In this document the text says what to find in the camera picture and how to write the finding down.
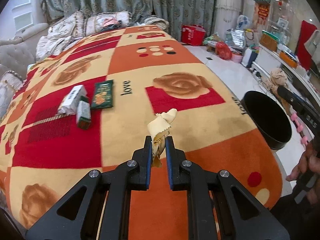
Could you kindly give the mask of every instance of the red plastic bag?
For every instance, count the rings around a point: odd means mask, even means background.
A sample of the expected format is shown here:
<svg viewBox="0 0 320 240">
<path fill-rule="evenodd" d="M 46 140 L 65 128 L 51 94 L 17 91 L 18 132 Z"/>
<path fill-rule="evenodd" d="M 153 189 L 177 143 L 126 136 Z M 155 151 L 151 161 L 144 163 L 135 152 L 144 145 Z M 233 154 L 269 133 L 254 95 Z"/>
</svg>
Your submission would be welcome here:
<svg viewBox="0 0 320 240">
<path fill-rule="evenodd" d="M 232 57 L 232 52 L 228 45 L 221 41 L 216 44 L 216 53 L 224 60 L 229 60 Z"/>
</svg>

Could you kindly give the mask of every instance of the pink clip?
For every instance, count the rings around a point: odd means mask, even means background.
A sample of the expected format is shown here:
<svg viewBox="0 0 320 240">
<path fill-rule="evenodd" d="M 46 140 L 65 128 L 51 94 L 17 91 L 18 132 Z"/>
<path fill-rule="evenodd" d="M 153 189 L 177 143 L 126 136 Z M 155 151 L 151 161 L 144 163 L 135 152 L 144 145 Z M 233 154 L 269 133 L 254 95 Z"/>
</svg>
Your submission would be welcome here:
<svg viewBox="0 0 320 240">
<path fill-rule="evenodd" d="M 302 130 L 303 130 L 303 125 L 301 124 L 297 127 L 297 132 L 302 132 Z"/>
<path fill-rule="evenodd" d="M 297 118 L 298 118 L 297 113 L 292 114 L 290 117 L 292 121 L 296 120 Z"/>
<path fill-rule="evenodd" d="M 307 146 L 308 144 L 308 138 L 306 136 L 304 136 L 302 139 L 301 139 L 301 143 L 304 144 L 305 146 Z"/>
</svg>

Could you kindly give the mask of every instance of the sofa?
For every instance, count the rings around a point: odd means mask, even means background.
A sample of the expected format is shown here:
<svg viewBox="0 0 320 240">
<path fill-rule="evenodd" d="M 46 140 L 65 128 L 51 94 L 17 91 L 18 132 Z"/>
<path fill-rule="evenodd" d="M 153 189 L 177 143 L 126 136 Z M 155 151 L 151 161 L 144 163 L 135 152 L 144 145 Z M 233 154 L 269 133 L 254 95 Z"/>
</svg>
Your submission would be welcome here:
<svg viewBox="0 0 320 240">
<path fill-rule="evenodd" d="M 36 63 L 36 46 L 48 34 L 48 24 L 41 23 L 26 29 L 12 40 L 0 40 L 0 121 L 5 117 L 15 92 L 27 76 L 30 64 Z"/>
<path fill-rule="evenodd" d="M 36 24 L 12 40 L 0 40 L 0 77 L 13 70 L 24 80 L 28 65 L 36 63 L 36 46 L 48 34 L 47 23 Z"/>
</svg>

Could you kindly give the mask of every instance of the metal screw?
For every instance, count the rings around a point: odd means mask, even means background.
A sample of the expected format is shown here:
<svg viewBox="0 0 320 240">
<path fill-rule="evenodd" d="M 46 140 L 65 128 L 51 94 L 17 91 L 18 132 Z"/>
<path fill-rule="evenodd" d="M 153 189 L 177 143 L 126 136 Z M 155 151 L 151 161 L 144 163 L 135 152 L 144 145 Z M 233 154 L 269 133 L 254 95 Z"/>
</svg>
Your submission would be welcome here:
<svg viewBox="0 0 320 240">
<path fill-rule="evenodd" d="M 185 167 L 190 167 L 191 164 L 192 164 L 192 162 L 188 161 L 188 160 L 185 160 L 185 161 L 182 162 L 182 165 L 185 166 Z"/>
<path fill-rule="evenodd" d="M 92 171 L 89 172 L 89 176 L 91 178 L 95 178 L 95 177 L 97 177 L 99 175 L 99 173 L 100 172 L 98 170 L 92 170 Z"/>
<path fill-rule="evenodd" d="M 220 176 L 224 178 L 229 177 L 229 175 L 230 175 L 229 171 L 226 171 L 226 170 L 220 171 Z"/>
<path fill-rule="evenodd" d="M 127 161 L 127 165 L 129 167 L 134 167 L 135 165 L 137 165 L 137 162 L 135 160 L 129 160 Z"/>
</svg>

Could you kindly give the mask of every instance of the white tiled floor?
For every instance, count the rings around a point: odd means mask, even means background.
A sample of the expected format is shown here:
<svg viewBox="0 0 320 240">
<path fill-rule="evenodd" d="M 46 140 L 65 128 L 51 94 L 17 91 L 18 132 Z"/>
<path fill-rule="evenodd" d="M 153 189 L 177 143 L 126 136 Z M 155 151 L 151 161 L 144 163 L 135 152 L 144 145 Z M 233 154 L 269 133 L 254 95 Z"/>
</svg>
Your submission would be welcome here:
<svg viewBox="0 0 320 240">
<path fill-rule="evenodd" d="M 214 55 L 212 52 L 207 52 L 206 47 L 193 47 L 185 46 L 193 55 L 201 60 L 208 68 L 212 70 L 229 89 L 240 100 L 244 94 L 249 90 L 256 90 L 259 92 L 267 93 L 268 96 L 276 101 L 273 95 L 266 92 L 255 80 L 253 75 L 241 64 L 234 63 L 231 60 L 223 60 Z M 304 151 L 303 145 L 300 143 L 301 137 L 297 132 L 293 122 L 291 122 L 292 137 L 291 140 L 285 145 L 284 148 L 276 152 L 278 161 L 281 162 L 283 170 L 287 175 L 290 174 L 292 168 L 298 163 L 301 154 Z"/>
</svg>

